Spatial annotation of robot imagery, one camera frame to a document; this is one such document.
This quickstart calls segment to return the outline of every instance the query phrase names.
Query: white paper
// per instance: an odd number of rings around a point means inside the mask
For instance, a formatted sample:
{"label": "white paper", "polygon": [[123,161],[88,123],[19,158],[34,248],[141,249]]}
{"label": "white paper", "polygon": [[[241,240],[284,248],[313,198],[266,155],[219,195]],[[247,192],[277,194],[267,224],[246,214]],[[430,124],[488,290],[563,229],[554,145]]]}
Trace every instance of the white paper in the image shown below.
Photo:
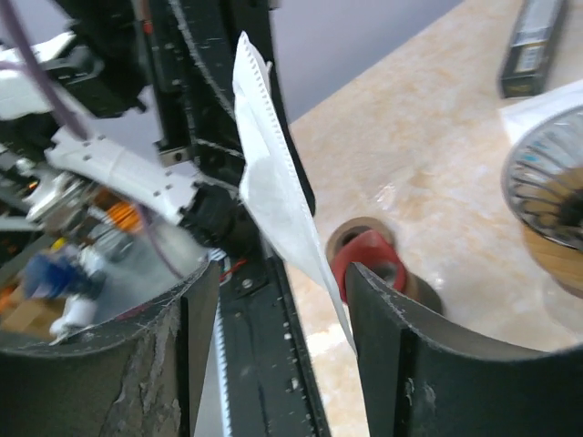
{"label": "white paper", "polygon": [[503,107],[500,109],[500,115],[510,142],[516,144],[534,127],[579,106],[583,106],[583,80]]}
{"label": "white paper", "polygon": [[261,55],[242,33],[233,71],[235,119],[247,163],[240,198],[275,251],[328,290],[346,339],[355,350],[338,284],[271,101],[268,72]]}

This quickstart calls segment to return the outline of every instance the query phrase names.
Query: tape roll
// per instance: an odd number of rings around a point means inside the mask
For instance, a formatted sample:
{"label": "tape roll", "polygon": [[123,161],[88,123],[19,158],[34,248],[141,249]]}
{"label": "tape roll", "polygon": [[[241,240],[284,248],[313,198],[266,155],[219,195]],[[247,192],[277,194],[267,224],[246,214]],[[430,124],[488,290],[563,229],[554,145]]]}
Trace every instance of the tape roll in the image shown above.
{"label": "tape roll", "polygon": [[326,243],[326,258],[328,264],[338,255],[338,252],[355,237],[367,230],[375,230],[383,236],[387,243],[394,245],[393,232],[378,218],[357,217],[344,222],[330,236]]}
{"label": "tape roll", "polygon": [[560,284],[583,290],[583,252],[545,239],[527,227],[523,227],[523,236],[530,255],[542,269]]}

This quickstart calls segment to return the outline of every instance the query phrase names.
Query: countertop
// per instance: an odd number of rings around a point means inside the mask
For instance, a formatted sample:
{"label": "countertop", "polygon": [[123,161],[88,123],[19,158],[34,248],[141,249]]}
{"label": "countertop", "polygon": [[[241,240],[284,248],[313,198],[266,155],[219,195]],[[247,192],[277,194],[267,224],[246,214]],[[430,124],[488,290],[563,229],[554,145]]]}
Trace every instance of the countertop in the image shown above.
{"label": "countertop", "polygon": [[[557,291],[528,255],[500,188],[511,146],[498,109],[512,102],[499,98],[496,79],[521,4],[465,1],[292,132],[316,194],[322,244],[347,219],[382,219],[449,320],[554,351],[579,342],[583,330],[550,308]],[[583,0],[574,0],[547,89],[583,77],[581,41]],[[289,272],[332,433],[368,435],[355,358],[327,293]]]}

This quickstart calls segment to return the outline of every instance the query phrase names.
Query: marble countertop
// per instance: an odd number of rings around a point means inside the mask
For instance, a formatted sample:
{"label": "marble countertop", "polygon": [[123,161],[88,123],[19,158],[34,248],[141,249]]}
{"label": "marble countertop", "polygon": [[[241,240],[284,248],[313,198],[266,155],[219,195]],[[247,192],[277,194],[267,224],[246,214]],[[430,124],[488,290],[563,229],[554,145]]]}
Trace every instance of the marble countertop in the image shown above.
{"label": "marble countertop", "polygon": [[[583,339],[550,313],[500,189],[510,143],[497,75],[521,0],[467,0],[295,122],[322,244],[370,215],[441,295],[448,319],[541,351]],[[583,0],[571,1],[547,88],[583,78]],[[355,358],[327,294],[289,268],[336,437],[368,435]]]}

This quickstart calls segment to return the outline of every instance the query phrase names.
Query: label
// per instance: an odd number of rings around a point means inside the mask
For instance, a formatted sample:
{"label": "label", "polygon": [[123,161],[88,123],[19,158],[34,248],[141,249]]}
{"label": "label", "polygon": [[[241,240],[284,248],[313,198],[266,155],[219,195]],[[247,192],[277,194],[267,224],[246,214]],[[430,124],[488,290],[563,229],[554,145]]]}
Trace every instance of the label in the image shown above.
{"label": "label", "polygon": [[543,45],[538,44],[534,46],[526,46],[520,53],[520,58],[515,68],[515,73],[526,73],[534,71],[540,65],[540,60],[543,55]]}
{"label": "label", "polygon": [[560,0],[529,0],[518,26],[515,46],[545,42],[559,5]]}

